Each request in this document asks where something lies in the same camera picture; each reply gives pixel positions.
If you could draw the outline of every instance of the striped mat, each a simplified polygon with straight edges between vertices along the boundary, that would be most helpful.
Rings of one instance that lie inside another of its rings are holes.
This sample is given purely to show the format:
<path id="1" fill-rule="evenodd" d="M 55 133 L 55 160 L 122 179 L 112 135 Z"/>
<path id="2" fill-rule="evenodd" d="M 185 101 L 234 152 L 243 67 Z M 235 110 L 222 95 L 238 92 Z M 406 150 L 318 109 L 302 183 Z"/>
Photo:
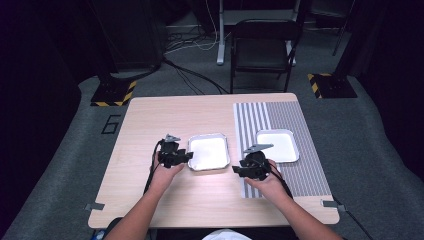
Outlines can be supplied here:
<path id="1" fill-rule="evenodd" d="M 277 163 L 294 197 L 331 195 L 328 182 L 312 142 L 299 102 L 253 102 L 233 105 L 238 157 L 256 143 L 259 130 L 288 129 L 293 132 L 299 160 Z M 240 178 L 243 198 L 260 198 L 262 194 Z"/>

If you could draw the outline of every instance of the person's left hand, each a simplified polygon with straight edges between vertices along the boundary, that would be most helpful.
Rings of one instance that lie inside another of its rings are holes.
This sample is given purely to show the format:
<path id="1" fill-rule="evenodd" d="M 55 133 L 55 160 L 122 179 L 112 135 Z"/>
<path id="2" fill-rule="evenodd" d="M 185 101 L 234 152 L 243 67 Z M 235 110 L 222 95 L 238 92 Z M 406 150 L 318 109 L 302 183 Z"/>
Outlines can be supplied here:
<path id="1" fill-rule="evenodd" d="M 159 164 L 158 161 L 158 152 L 155 154 L 155 161 L 153 169 L 156 168 L 155 173 L 153 175 L 152 182 L 150 183 L 150 187 L 148 191 L 153 191 L 162 195 L 166 189 L 171 185 L 172 179 L 177 175 L 183 168 L 184 164 L 180 163 L 177 166 L 172 166 L 171 168 L 166 168 Z"/>

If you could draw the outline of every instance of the stand base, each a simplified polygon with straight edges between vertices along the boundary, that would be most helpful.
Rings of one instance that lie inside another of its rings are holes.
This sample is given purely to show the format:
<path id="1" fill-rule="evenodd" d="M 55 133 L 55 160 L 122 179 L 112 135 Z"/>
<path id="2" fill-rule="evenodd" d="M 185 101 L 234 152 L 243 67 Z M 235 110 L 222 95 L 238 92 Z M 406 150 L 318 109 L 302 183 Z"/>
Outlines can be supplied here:
<path id="1" fill-rule="evenodd" d="M 114 89 L 100 84 L 91 98 L 91 106 L 109 107 L 124 106 L 131 99 L 136 81 L 117 82 Z"/>
<path id="2" fill-rule="evenodd" d="M 316 98 L 356 98 L 358 97 L 346 78 L 336 78 L 331 74 L 308 74 L 309 82 Z"/>

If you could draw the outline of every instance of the person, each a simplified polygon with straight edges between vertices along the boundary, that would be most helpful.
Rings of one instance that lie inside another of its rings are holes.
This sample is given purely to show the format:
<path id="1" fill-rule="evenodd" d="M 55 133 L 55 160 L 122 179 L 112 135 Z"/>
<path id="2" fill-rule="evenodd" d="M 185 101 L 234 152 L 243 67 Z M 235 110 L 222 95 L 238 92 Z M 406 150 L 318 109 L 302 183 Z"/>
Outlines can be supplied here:
<path id="1" fill-rule="evenodd" d="M 170 186 L 174 176 L 177 175 L 184 168 L 184 164 L 179 164 L 169 169 L 165 168 L 159 164 L 157 158 L 158 154 L 156 153 L 154 164 L 155 166 L 157 166 L 157 168 L 150 183 L 150 187 L 148 188 L 146 193 L 140 198 L 140 200 L 134 205 L 134 207 L 122 219 L 119 219 L 116 225 L 113 224 L 114 226 L 112 229 L 106 231 L 106 240 L 145 239 L 149 230 L 150 221 L 158 206 L 159 200 Z M 272 171 L 280 175 L 280 172 L 277 171 L 275 162 L 272 160 L 269 160 L 269 162 L 274 166 L 272 168 Z M 262 192 L 263 196 L 285 216 L 291 226 L 291 229 L 294 230 L 298 239 L 343 239 L 329 227 L 327 227 L 326 225 L 318 221 L 316 218 L 314 218 L 307 211 L 305 211 L 292 198 L 290 198 L 287 192 L 284 190 L 283 186 L 281 185 L 281 182 L 273 174 L 270 174 L 263 181 L 258 181 L 250 178 L 245 178 L 245 181 L 251 186 L 259 189 Z M 199 230 L 202 234 L 205 234 L 203 237 L 206 237 L 208 233 L 214 231 L 213 229 L 198 229 L 197 231 L 194 229 L 185 230 L 185 239 L 197 239 L 187 234 L 190 234 L 189 232 L 192 231 L 199 233 Z M 282 237 L 284 230 L 281 231 L 282 232 L 279 236 L 281 236 L 281 239 L 284 239 Z M 268 235 L 263 235 L 261 239 L 263 238 L 269 239 Z"/>

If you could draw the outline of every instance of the white tray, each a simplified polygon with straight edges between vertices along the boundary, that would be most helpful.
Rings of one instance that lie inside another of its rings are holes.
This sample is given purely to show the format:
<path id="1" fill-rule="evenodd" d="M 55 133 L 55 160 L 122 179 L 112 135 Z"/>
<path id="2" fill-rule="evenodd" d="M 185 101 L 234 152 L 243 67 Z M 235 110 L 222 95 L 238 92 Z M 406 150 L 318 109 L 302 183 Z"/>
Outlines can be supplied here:
<path id="1" fill-rule="evenodd" d="M 230 163 L 227 138 L 221 133 L 191 137 L 188 151 L 193 152 L 188 166 L 194 171 L 221 169 Z"/>
<path id="2" fill-rule="evenodd" d="M 299 159 L 293 133 L 287 129 L 260 130 L 256 133 L 258 144 L 274 144 L 274 147 L 262 150 L 266 158 L 275 162 L 295 162 Z"/>

